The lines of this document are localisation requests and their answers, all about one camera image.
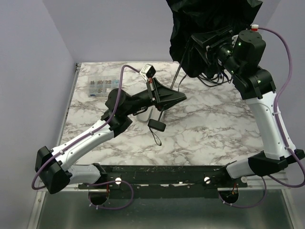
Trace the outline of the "black umbrella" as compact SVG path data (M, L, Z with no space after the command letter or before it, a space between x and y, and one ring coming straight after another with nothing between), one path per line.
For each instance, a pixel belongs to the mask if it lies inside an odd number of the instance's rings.
M260 0L169 0L173 31L169 53L179 68L191 78L204 74L213 78L227 70L209 68L195 47L191 36L230 26L233 36L250 28L262 2Z

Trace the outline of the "beige zippered umbrella case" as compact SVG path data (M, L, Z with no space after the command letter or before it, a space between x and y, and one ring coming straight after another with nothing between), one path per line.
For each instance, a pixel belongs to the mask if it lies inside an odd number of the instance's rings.
M161 112L158 111L155 107L149 107L147 111L138 114L137 120L143 123L147 123L150 119L158 120Z

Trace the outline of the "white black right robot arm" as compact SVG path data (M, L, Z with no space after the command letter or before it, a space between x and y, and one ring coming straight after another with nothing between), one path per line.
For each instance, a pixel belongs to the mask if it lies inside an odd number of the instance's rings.
M262 152L225 166L224 174L231 179L269 176L292 163L300 163L305 157L286 130L271 74L259 66L266 47L259 29L259 25L253 24L240 31L235 42L230 27L191 36L208 67L218 66L231 74L235 88L254 115L263 140Z

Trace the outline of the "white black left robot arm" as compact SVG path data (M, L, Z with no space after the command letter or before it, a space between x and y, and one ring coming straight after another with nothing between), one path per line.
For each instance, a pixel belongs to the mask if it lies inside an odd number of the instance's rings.
M53 149L42 147L37 152L35 171L50 194L58 193L69 184L95 184L103 182L105 170L99 164L76 165L85 154L95 147L123 133L132 123L130 115L137 115L155 106L167 110L186 100L182 92L172 90L152 78L147 89L134 95L113 89L105 103L104 115L89 129Z

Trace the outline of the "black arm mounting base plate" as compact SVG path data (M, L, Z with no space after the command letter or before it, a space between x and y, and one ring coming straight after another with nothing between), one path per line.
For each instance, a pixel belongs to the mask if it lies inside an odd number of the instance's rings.
M80 184L91 193L107 191L110 198L217 198L219 191L247 187L224 173L224 166L106 166L100 186Z

